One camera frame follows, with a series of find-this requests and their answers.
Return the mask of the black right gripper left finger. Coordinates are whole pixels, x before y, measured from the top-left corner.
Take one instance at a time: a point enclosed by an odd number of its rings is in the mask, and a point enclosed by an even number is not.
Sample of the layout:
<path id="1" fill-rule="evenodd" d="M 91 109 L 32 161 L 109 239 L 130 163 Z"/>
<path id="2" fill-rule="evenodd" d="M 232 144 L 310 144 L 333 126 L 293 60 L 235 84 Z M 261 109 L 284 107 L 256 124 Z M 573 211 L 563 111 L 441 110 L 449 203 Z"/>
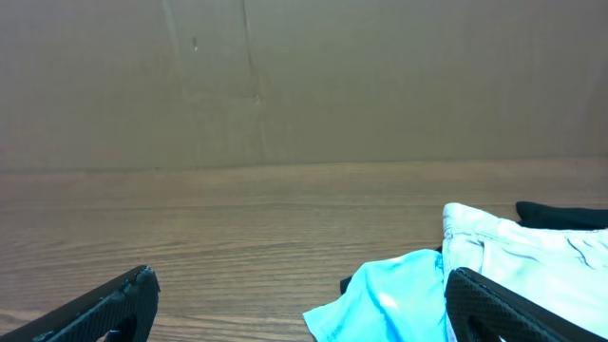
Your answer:
<path id="1" fill-rule="evenodd" d="M 160 291 L 155 272 L 141 265 L 2 335 L 1 342 L 146 342 Z"/>

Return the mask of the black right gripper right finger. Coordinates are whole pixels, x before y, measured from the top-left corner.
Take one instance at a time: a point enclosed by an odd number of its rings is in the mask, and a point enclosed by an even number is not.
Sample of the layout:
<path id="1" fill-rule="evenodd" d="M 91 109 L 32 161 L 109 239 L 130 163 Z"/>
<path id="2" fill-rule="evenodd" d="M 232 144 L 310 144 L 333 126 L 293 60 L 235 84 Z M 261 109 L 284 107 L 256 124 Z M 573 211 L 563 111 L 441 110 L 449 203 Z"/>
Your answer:
<path id="1" fill-rule="evenodd" d="M 445 297 L 459 342 L 607 342 L 466 267 L 450 272 Z"/>

